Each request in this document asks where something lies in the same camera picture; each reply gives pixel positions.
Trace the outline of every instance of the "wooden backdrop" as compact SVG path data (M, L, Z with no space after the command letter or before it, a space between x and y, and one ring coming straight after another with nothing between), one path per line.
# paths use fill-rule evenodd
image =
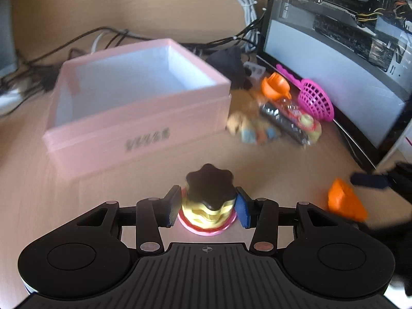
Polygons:
M257 9L267 0L257 0ZM12 0L16 47L33 58L107 25L181 41L219 39L244 28L236 0ZM81 41L88 47L95 36Z

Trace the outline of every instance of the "pink strainer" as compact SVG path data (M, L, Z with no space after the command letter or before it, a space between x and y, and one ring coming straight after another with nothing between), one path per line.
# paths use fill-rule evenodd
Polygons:
M276 69L291 83L300 89L297 98L299 105L304 111L317 120L332 121L334 111L332 102L326 92L316 82L309 79L297 80L282 65L276 65Z

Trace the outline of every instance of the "stuffed animal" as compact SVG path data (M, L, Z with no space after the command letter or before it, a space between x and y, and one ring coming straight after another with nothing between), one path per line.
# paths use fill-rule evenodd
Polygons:
M280 135L279 130L264 118L260 116L248 118L241 111L236 111L229 116L226 128L233 136L240 133L242 142L248 144L263 144Z

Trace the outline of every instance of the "orange cup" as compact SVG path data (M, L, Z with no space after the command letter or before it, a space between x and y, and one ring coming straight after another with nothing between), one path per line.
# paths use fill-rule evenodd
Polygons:
M281 98L292 99L290 95L290 86L287 80L279 73L273 73L269 78L263 78L260 84L263 95L272 101Z

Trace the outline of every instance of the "open cardboard box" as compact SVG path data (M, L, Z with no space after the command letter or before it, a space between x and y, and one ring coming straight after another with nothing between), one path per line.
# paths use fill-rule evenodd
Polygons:
M63 64L43 136L59 172L87 175L223 130L230 81L171 39Z

